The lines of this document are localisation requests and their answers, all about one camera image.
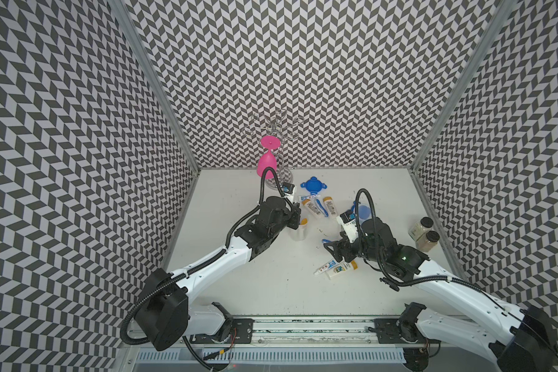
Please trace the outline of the clear cup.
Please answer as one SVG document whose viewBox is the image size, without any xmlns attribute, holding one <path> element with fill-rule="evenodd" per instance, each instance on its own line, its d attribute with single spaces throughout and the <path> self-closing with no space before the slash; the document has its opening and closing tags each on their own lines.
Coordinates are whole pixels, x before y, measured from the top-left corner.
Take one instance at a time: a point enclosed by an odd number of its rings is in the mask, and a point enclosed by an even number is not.
<svg viewBox="0 0 558 372">
<path fill-rule="evenodd" d="M 289 236 L 294 241 L 303 241 L 307 235 L 307 227 L 306 226 L 299 226 L 298 229 L 288 229 Z"/>
</svg>

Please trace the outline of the white bottle green label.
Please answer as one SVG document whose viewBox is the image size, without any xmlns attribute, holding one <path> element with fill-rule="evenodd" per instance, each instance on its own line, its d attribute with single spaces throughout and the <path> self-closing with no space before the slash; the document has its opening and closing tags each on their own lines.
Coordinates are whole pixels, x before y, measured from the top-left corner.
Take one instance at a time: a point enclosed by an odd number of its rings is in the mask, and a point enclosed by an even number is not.
<svg viewBox="0 0 558 372">
<path fill-rule="evenodd" d="M 355 260 L 353 260 L 350 263 L 344 261 L 334 266 L 333 268 L 330 268 L 326 272 L 326 276 L 328 277 L 328 279 L 333 280 L 335 277 L 341 274 L 345 274 L 346 272 L 350 272 L 350 271 L 355 271 L 356 269 L 358 269 L 358 265 Z"/>
</svg>

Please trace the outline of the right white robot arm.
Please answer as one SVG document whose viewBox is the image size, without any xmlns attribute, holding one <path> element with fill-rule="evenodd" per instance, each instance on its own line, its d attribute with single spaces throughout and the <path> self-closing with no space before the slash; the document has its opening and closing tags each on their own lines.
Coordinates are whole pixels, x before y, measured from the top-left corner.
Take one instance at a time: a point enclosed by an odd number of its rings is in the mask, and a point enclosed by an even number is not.
<svg viewBox="0 0 558 372">
<path fill-rule="evenodd" d="M 523 309 L 498 299 L 450 273 L 427 254 L 398 243 L 379 218 L 343 225 L 341 240 L 324 248 L 339 262 L 374 261 L 381 282 L 398 291 L 417 287 L 461 312 L 466 318 L 440 315 L 412 302 L 400 315 L 401 337 L 443 341 L 492 362 L 500 371 L 551 371 L 558 361 L 552 320 L 541 308 Z"/>
</svg>

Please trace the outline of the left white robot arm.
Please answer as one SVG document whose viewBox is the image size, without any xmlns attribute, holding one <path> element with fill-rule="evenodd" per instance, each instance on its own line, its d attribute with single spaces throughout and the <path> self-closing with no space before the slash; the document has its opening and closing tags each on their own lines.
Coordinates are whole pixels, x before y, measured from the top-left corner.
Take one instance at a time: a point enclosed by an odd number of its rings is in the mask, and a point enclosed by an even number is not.
<svg viewBox="0 0 558 372">
<path fill-rule="evenodd" d="M 195 300 L 212 284 L 263 254 L 284 229 L 297 229 L 300 217 L 299 203 L 271 196 L 243 216 L 217 250 L 184 268 L 154 271 L 121 323 L 122 342 L 149 343 L 162 351 L 181 337 L 206 335 L 217 342 L 227 340 L 233 316 L 218 302 L 197 305 Z"/>
</svg>

